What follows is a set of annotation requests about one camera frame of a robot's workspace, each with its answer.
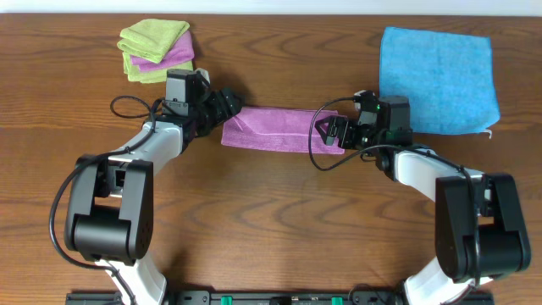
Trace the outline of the purple microfiber cloth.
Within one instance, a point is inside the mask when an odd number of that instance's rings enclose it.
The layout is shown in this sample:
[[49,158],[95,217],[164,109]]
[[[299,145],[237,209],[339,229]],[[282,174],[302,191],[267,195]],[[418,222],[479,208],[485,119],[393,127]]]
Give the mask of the purple microfiber cloth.
[[336,114],[335,110],[244,107],[224,123],[221,144],[270,152],[342,155],[343,148],[336,143],[326,146],[310,127],[313,117]]

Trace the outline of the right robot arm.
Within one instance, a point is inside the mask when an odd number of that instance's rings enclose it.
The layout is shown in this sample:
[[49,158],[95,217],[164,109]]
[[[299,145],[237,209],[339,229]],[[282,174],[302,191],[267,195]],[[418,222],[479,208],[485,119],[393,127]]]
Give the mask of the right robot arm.
[[480,287],[524,271],[532,257],[513,177],[469,169],[414,142],[406,97],[359,91],[349,100],[358,112],[355,119],[314,114],[310,132],[353,157],[372,157],[389,179],[435,204],[435,258],[378,302],[493,303]]

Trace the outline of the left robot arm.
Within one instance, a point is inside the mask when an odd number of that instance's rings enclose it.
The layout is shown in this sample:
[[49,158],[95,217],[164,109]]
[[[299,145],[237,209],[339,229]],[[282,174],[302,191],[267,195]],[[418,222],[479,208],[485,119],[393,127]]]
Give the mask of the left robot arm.
[[70,194],[65,246],[58,252],[78,252],[81,268],[105,271],[119,289],[117,304],[163,303],[167,280],[148,252],[154,177],[193,139],[207,136],[244,105],[229,88],[146,104],[136,136],[112,152],[81,156],[60,186],[55,204],[64,191]]

